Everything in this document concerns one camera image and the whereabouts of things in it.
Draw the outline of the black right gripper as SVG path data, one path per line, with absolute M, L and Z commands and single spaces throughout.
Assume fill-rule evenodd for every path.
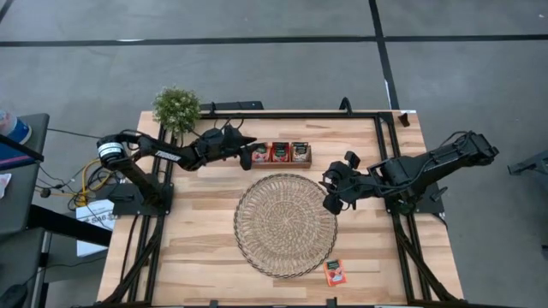
M 321 185 L 327 191 L 323 206 L 333 215 L 339 215 L 343 201 L 356 201 L 372 196 L 372 177 L 356 171 L 360 158 L 347 151 L 344 159 L 348 162 L 336 161 L 322 174 Z

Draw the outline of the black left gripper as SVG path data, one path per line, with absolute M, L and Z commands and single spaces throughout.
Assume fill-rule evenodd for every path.
M 259 147 L 249 145 L 255 142 L 255 137 L 243 135 L 239 129 L 226 126 L 225 128 L 212 128 L 205 132 L 205 156 L 208 158 L 224 158 L 233 155 L 240 148 L 240 165 L 243 170 L 250 170 L 252 167 L 252 154 Z

